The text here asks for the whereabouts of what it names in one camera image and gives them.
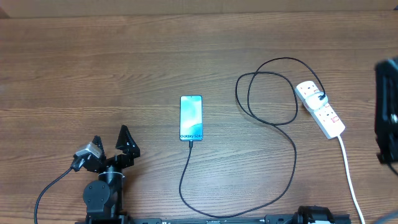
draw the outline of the wire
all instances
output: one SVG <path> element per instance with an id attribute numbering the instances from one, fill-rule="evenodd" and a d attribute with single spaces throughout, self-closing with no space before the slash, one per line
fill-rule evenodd
<path id="1" fill-rule="evenodd" d="M 395 173 L 396 175 L 398 175 L 398 172 L 393 168 L 393 166 L 391 165 L 391 163 L 387 164 L 388 167 L 390 167 L 391 171 L 393 171 L 393 173 Z"/>
<path id="2" fill-rule="evenodd" d="M 348 161 L 347 161 L 347 155 L 346 155 L 346 148 L 344 147 L 344 143 L 343 143 L 343 140 L 342 140 L 341 136 L 337 136 L 337 138 L 338 138 L 338 141 L 340 142 L 341 151 L 343 152 L 344 166 L 346 168 L 346 175 L 347 175 L 347 181 L 348 181 L 348 185 L 349 185 L 349 190 L 351 191 L 351 196 L 353 198 L 356 210 L 358 211 L 359 218 L 361 219 L 361 223 L 365 224 L 365 219 L 363 218 L 361 209 L 360 209 L 360 207 L 358 205 L 358 202 L 356 201 L 355 192 L 354 192 L 354 188 L 353 188 L 353 183 L 351 183 L 351 176 L 349 174 L 349 167 L 348 167 Z"/>
<path id="3" fill-rule="evenodd" d="M 58 180 L 62 179 L 62 177 L 65 177 L 71 170 L 72 170 L 72 168 L 69 168 L 69 169 L 68 169 L 67 171 L 65 171 L 61 176 L 59 176 L 59 177 L 58 177 L 57 179 L 55 179 L 53 182 L 51 182 L 50 184 L 48 184 L 48 186 L 46 186 L 46 187 L 43 189 L 42 193 L 40 193 L 39 197 L 37 198 L 36 205 L 35 205 L 35 212 L 34 212 L 34 221 L 35 221 L 35 224 L 37 224 L 37 209 L 39 208 L 39 202 L 40 202 L 40 199 L 42 198 L 43 194 L 44 194 L 51 186 L 53 186 L 53 184 L 57 183 Z"/>
<path id="4" fill-rule="evenodd" d="M 376 220 L 374 222 L 374 224 L 383 224 L 383 223 L 388 222 L 389 220 L 392 220 L 395 218 L 398 218 L 398 211 L 394 211 L 390 214 L 387 214 L 386 216 L 379 218 L 378 220 Z"/>
<path id="5" fill-rule="evenodd" d="M 320 99 L 323 99 L 323 98 L 326 96 L 326 92 L 325 92 L 325 89 L 324 89 L 324 87 L 323 87 L 321 81 L 319 80 L 319 78 L 317 77 L 317 75 L 315 74 L 315 72 L 314 72 L 306 63 L 302 62 L 302 61 L 299 60 L 299 59 L 292 58 L 292 57 L 280 57 L 280 58 L 274 58 L 274 59 L 272 59 L 272 60 L 269 60 L 269 61 L 264 62 L 255 72 L 250 72 L 250 73 L 246 73 L 246 74 L 241 75 L 241 76 L 238 78 L 238 80 L 236 80 L 235 98 L 236 98 L 236 101 L 238 102 L 238 105 L 241 107 L 241 109 L 242 109 L 247 115 L 249 115 L 250 117 L 252 117 L 252 118 L 254 118 L 254 119 L 256 119 L 256 120 L 258 120 L 258 121 L 260 121 L 260 122 L 262 122 L 262 123 L 264 123 L 264 124 L 268 124 L 268 125 L 271 125 L 272 127 L 276 128 L 276 129 L 277 129 L 278 131 L 280 131 L 280 132 L 290 141 L 290 143 L 292 144 L 293 150 L 294 150 L 293 171 L 292 171 L 292 175 L 290 176 L 289 183 L 287 184 L 285 190 L 284 190 L 278 197 L 276 197 L 275 199 L 271 200 L 270 202 L 267 202 L 267 203 L 265 203 L 265 204 L 263 204 L 263 205 L 260 205 L 260 206 L 254 207 L 254 208 L 250 208 L 249 210 L 246 210 L 246 211 L 243 211 L 243 212 L 239 212 L 239 213 L 236 213 L 236 214 L 233 214 L 233 215 L 222 215 L 222 216 L 220 216 L 220 215 L 212 215 L 212 214 L 205 213 L 205 212 L 202 212 L 202 211 L 199 211 L 199 210 L 193 208 L 191 205 L 189 205 L 189 204 L 184 200 L 184 198 L 182 197 L 182 193 L 181 193 L 182 180 L 183 180 L 183 178 L 184 178 L 185 171 L 187 170 L 188 163 L 189 163 L 189 160 L 190 160 L 190 157 L 191 157 L 191 153 L 192 153 L 193 142 L 190 141 L 190 143 L 189 143 L 189 155 L 188 155 L 187 163 L 185 164 L 184 170 L 183 170 L 183 172 L 182 172 L 181 179 L 180 179 L 180 186 L 179 186 L 179 188 L 178 188 L 178 191 L 179 191 L 179 193 L 180 193 L 180 198 L 181 198 L 182 202 L 183 202 L 188 208 L 191 208 L 193 211 L 198 212 L 198 213 L 200 213 L 200 214 L 202 214 L 202 215 L 206 215 L 206 216 L 213 217 L 213 218 L 232 218 L 232 217 L 236 217 L 236 216 L 239 216 L 239 215 L 243 215 L 243 214 L 248 213 L 248 212 L 255 211 L 255 210 L 260 209 L 260 208 L 264 208 L 264 207 L 266 207 L 266 206 L 268 206 L 268 205 L 270 205 L 270 204 L 272 204 L 272 203 L 278 201 L 278 200 L 287 192 L 287 190 L 289 189 L 289 187 L 290 187 L 290 185 L 291 185 L 291 183 L 292 183 L 292 181 L 293 181 L 293 176 L 294 176 L 294 172 L 295 172 L 295 168 L 296 168 L 296 163 L 297 163 L 297 149 L 296 149 L 296 145 L 294 144 L 294 142 L 293 142 L 293 140 L 290 138 L 290 136 L 289 136 L 288 134 L 286 134 L 283 130 L 281 130 L 278 126 L 285 125 L 285 124 L 289 124 L 289 123 L 293 122 L 294 119 L 297 117 L 297 113 L 299 112 L 299 105 L 298 105 L 298 103 L 297 103 L 297 97 L 296 97 L 296 94 L 295 94 L 295 92 L 294 92 L 294 87 L 293 87 L 292 83 L 290 82 L 290 80 L 289 80 L 288 78 L 286 78 L 286 77 L 284 77 L 283 75 L 281 75 L 281 74 L 279 74 L 279 73 L 276 73 L 276 72 L 259 72 L 259 70 L 260 70 L 265 64 L 267 64 L 267 63 L 269 63 L 269 62 L 273 62 L 273 61 L 275 61 L 275 60 L 282 60 L 282 59 L 295 60 L 295 61 L 300 62 L 301 64 L 305 65 L 305 66 L 312 72 L 312 74 L 315 76 L 315 78 L 318 80 L 320 86 L 322 87 L 322 90 L 323 90 L 324 94 L 323 94 L 323 96 L 320 97 Z M 251 89 L 251 85 L 252 85 L 252 83 L 253 83 L 254 78 L 255 78 L 258 74 L 277 75 L 277 76 L 279 76 L 279 77 L 284 78 L 284 79 L 289 83 L 289 85 L 290 85 L 290 87 L 291 87 L 291 89 L 292 89 L 292 91 L 293 91 L 294 101 L 295 101 L 295 106 L 296 106 L 294 117 L 293 117 L 291 120 L 289 120 L 289 121 L 287 121 L 287 122 L 282 122 L 282 123 L 271 123 L 271 122 L 265 121 L 265 120 L 263 120 L 263 119 L 261 119 L 261 118 L 258 118 L 258 117 L 252 112 L 252 110 L 251 110 L 251 108 L 250 108 L 250 102 L 249 102 L 249 100 L 250 100 L 250 89 Z M 252 78 L 251 78 L 251 81 L 250 81 L 250 84 L 249 84 L 249 88 L 248 88 L 248 110 L 249 110 L 249 112 L 247 112 L 247 111 L 243 108 L 241 102 L 239 101 L 239 97 L 238 97 L 238 83 L 239 83 L 240 79 L 241 79 L 242 77 L 245 77 L 246 75 L 252 75 Z"/>

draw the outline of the blurry black object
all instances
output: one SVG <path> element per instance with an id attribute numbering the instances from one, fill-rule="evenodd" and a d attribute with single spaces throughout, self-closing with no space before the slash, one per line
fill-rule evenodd
<path id="1" fill-rule="evenodd" d="M 376 65 L 376 120 L 374 131 L 380 163 L 398 162 L 398 57 Z"/>

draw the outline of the blue phone screen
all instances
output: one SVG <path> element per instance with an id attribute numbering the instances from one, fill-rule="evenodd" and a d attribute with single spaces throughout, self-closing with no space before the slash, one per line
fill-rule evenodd
<path id="1" fill-rule="evenodd" d="M 201 141 L 203 139 L 201 96 L 181 96 L 180 109 L 181 141 Z"/>

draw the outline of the power strip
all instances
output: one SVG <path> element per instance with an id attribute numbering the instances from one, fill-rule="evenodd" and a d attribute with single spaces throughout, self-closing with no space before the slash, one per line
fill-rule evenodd
<path id="1" fill-rule="evenodd" d="M 298 84 L 295 92 L 328 139 L 335 138 L 344 131 L 346 128 L 345 125 L 331 108 L 330 104 L 327 103 L 327 98 L 324 102 L 325 104 L 319 105 L 320 107 L 318 108 L 308 105 L 308 101 L 311 98 L 323 94 L 313 81 L 306 81 Z"/>

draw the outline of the white power cord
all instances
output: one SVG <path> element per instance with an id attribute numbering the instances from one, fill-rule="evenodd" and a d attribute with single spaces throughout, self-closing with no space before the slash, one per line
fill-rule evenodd
<path id="1" fill-rule="evenodd" d="M 351 183 L 351 176 L 349 175 L 349 167 L 348 167 L 348 161 L 347 161 L 347 155 L 346 155 L 346 148 L 344 147 L 344 143 L 343 143 L 341 136 L 339 135 L 339 136 L 337 136 L 337 138 L 338 138 L 338 141 L 340 142 L 341 151 L 343 152 L 344 166 L 346 167 L 346 174 L 347 174 L 349 190 L 351 191 L 351 196 L 353 198 L 356 210 L 358 211 L 359 218 L 361 219 L 361 223 L 365 224 L 365 219 L 363 218 L 361 209 L 358 205 L 358 202 L 356 201 L 353 183 Z"/>

